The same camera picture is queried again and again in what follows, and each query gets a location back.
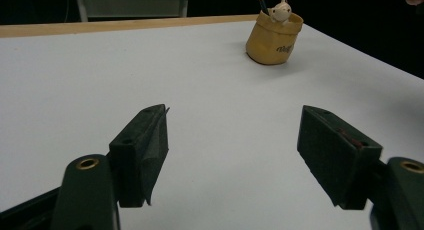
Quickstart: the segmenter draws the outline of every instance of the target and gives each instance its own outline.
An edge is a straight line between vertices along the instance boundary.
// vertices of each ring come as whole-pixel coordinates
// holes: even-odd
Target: dark floor
[[[265,1],[272,7],[281,0]],[[288,1],[305,24],[424,79],[424,16],[405,0]],[[189,17],[259,11],[258,0],[189,0],[188,6]],[[79,21],[75,0],[0,0],[0,24],[64,21]]]

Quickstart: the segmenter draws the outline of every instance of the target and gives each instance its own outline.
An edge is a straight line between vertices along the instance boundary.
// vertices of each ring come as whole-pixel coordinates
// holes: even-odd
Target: pencil
[[[261,4],[262,12],[266,15],[269,15],[268,8],[266,7],[265,0],[259,0],[259,4]]]

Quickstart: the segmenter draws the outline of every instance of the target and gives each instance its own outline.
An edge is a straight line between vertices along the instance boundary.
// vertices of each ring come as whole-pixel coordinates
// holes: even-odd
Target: pen holder
[[[283,24],[273,22],[270,16],[261,11],[246,43],[247,54],[256,62],[266,65],[285,63],[293,51],[302,25],[303,19],[294,13]]]

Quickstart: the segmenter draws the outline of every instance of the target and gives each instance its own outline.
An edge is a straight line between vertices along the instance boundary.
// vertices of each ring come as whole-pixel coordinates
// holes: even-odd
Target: table
[[[304,25],[289,61],[253,62],[255,16],[0,27],[0,211],[60,185],[141,109],[170,107],[151,207],[122,229],[370,229],[331,205],[296,142],[303,105],[424,160],[423,80]]]

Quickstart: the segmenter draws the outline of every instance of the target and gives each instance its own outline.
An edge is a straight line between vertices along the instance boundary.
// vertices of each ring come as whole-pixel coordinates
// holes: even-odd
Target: white plush toy
[[[272,22],[281,22],[285,25],[289,21],[291,14],[291,7],[287,3],[287,0],[281,0],[281,2],[275,7],[271,8],[269,13]]]

